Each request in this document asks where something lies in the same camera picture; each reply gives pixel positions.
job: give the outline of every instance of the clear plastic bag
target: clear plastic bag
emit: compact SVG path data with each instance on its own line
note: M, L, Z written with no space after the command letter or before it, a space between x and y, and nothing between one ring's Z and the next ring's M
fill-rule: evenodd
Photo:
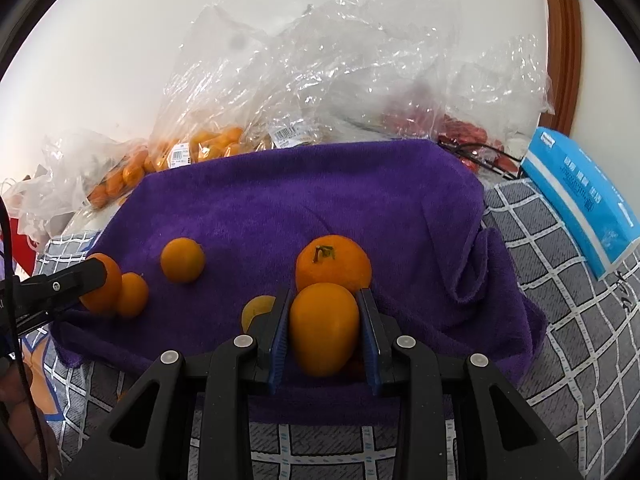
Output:
M157 169L174 157L429 137L459 13L458 0L330 0L268 36L207 7L165 91L150 140Z
M18 233L37 245L59 235L83 207L102 208L135 187L145 174L146 142L116 142L90 130L45 138L46 172L11 186L2 196Z
M545 53L533 36L517 36L463 63L451 77L439 131L459 142L496 147L531 138L543 112L553 113Z

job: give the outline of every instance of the barcode label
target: barcode label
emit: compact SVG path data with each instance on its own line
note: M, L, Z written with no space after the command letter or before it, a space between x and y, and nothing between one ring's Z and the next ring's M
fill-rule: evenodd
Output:
M187 142L176 144L169 154L169 168L180 168L191 164L189 144Z
M269 136L276 145L276 148L293 148L299 144L311 141L311 137L308 133L296 128L295 126L279 128L269 132Z

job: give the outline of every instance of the purple cloth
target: purple cloth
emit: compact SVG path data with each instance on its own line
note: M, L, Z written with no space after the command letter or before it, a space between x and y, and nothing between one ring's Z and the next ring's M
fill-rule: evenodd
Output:
M369 255L378 306L403 333L442 354L482 352L517 383L546 319L518 290L500 233L481 229L483 210L475 176L424 140L274 150L152 174L94 247L144 276L146 310L125 321L78 308L52 334L68 364L78 364L75 352L127 372L144 371L167 349L213 350L240 333L248 300L294 286L305 245L341 234ZM191 285L172 285L160 269L162 248L177 237L193 238L207 255ZM307 378L289 357L279 392L255 399L251 414L394 424L398 404L345 378Z

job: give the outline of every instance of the blue tissue pack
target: blue tissue pack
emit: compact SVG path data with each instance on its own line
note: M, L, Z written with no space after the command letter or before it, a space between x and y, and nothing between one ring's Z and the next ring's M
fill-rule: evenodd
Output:
M538 128L522 169L558 212L599 280L640 243L636 215L574 140Z

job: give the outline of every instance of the grid pattern fabric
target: grid pattern fabric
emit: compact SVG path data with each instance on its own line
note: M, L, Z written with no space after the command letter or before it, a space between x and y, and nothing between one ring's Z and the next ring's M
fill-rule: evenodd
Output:
M604 480L640 428L640 264L638 255L598 282L564 223L528 180L485 194L483 223L500 230L520 288L549 326L520 392L590 480ZM36 263L50 274L81 261L98 233L55 238ZM30 337L45 336L41 329ZM66 369L52 346L45 358L63 410L56 431L63 462L78 452L134 378L105 364ZM191 439L196 478L200 411ZM250 425L257 480L387 480L396 428ZM455 478L455 431L447 421L448 477Z

